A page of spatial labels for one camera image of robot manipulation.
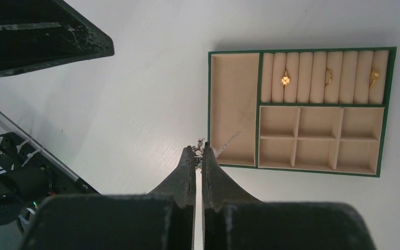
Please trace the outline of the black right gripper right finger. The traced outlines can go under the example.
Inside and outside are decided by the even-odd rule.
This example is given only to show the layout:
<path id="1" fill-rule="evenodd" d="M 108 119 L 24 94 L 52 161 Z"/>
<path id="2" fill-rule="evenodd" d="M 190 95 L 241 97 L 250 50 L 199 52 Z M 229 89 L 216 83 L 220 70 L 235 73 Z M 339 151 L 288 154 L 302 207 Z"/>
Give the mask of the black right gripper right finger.
<path id="1" fill-rule="evenodd" d="M 263 202 L 239 186 L 205 144 L 204 249 L 375 249 L 366 223 L 346 203 Z"/>

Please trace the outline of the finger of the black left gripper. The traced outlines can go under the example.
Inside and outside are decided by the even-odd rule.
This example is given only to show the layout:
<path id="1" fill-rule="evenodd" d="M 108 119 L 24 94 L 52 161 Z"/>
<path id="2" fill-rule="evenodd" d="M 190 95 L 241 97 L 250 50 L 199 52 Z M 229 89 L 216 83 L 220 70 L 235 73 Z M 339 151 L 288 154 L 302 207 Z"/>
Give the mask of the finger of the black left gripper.
<path id="1" fill-rule="evenodd" d="M 114 53 L 111 37 L 65 1 L 0 1 L 0 77 Z"/>

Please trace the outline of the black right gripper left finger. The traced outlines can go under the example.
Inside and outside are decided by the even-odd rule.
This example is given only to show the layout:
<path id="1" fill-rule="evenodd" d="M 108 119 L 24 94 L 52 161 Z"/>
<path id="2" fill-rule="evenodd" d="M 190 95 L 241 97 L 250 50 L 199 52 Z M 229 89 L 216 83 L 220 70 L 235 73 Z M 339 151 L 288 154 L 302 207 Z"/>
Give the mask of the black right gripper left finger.
<path id="1" fill-rule="evenodd" d="M 147 194 L 47 198 L 20 248 L 192 249 L 195 196 L 195 158 L 188 146 L 177 167 Z"/>

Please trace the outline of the green jewelry tray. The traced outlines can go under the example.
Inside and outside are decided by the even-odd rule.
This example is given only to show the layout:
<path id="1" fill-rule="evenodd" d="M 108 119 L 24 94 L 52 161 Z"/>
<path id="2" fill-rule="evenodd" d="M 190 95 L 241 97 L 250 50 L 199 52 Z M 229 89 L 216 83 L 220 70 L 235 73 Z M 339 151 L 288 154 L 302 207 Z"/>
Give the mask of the green jewelry tray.
<path id="1" fill-rule="evenodd" d="M 208 54 L 221 166 L 379 177 L 396 47 Z"/>

